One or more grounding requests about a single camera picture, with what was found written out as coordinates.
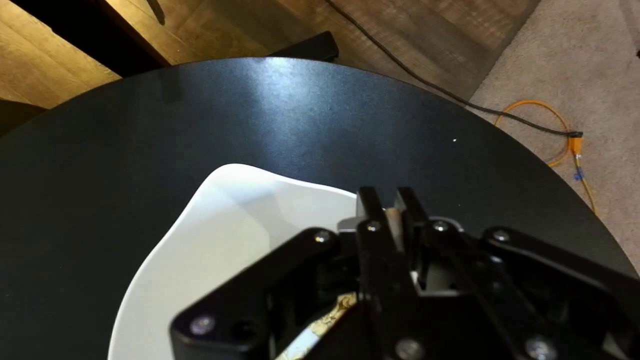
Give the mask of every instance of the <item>screw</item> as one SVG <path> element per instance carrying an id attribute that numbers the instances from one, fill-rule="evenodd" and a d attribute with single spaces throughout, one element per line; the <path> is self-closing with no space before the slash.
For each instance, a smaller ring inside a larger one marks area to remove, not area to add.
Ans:
<path id="1" fill-rule="evenodd" d="M 557 360 L 559 359 L 557 346 L 544 338 L 526 341 L 524 350 L 532 360 Z"/>
<path id="2" fill-rule="evenodd" d="M 366 226 L 366 230 L 368 230 L 368 233 L 379 233 L 379 230 L 380 230 L 380 222 L 370 222 L 370 225 Z"/>
<path id="3" fill-rule="evenodd" d="M 315 241 L 317 241 L 319 244 L 322 244 L 322 243 L 331 241 L 331 236 L 332 236 L 332 234 L 328 234 L 327 230 L 320 230 Z"/>
<path id="4" fill-rule="evenodd" d="M 358 300 L 368 303 L 368 300 L 373 300 L 373 297 L 368 292 L 358 292 Z"/>
<path id="5" fill-rule="evenodd" d="M 405 338 L 396 345 L 396 355 L 403 360 L 421 360 L 424 359 L 424 350 L 421 346 L 421 342 L 413 341 L 413 338 Z"/>
<path id="6" fill-rule="evenodd" d="M 216 321 L 209 314 L 194 318 L 191 324 L 191 331 L 196 336 L 205 336 L 205 334 L 212 333 L 214 329 L 216 329 Z"/>
<path id="7" fill-rule="evenodd" d="M 511 241 L 509 233 L 504 233 L 504 230 L 494 233 L 494 239 L 497 239 L 498 243 L 509 243 L 509 241 Z"/>
<path id="8" fill-rule="evenodd" d="M 492 282 L 492 291 L 494 291 L 494 292 L 500 292 L 500 291 L 503 291 L 503 285 L 500 285 L 500 282 Z"/>
<path id="9" fill-rule="evenodd" d="M 447 233 L 447 230 L 449 230 L 449 225 L 447 225 L 447 222 L 437 222 L 437 225 L 434 225 L 434 230 L 437 230 L 437 233 Z"/>

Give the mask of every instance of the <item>wooden floor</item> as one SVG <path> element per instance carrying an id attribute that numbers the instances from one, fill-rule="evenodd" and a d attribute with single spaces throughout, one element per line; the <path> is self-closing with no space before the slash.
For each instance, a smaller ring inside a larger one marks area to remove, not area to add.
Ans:
<path id="1" fill-rule="evenodd" d="M 106 0 L 105 8 L 169 64 L 265 56 L 331 30 L 343 64 L 417 84 L 380 50 L 384 46 L 419 77 L 470 97 L 536 4 L 539 0 Z"/>
<path id="2" fill-rule="evenodd" d="M 0 0 L 0 101 L 52 108 L 117 78 L 28 13 Z"/>

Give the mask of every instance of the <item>black tabletop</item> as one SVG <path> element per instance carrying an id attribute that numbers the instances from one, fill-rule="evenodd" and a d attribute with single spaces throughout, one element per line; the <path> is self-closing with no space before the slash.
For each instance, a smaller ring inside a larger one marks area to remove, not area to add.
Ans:
<path id="1" fill-rule="evenodd" d="M 205 63 L 93 90 L 0 139 L 0 359 L 106 359 L 119 303 L 219 167 L 417 189 L 470 234 L 504 225 L 633 272 L 535 155 L 413 87 L 335 64 Z"/>
<path id="2" fill-rule="evenodd" d="M 0 137 L 4 137 L 13 129 L 21 126 L 25 121 L 42 112 L 44 108 L 22 105 L 22 103 L 8 103 L 0 98 Z"/>

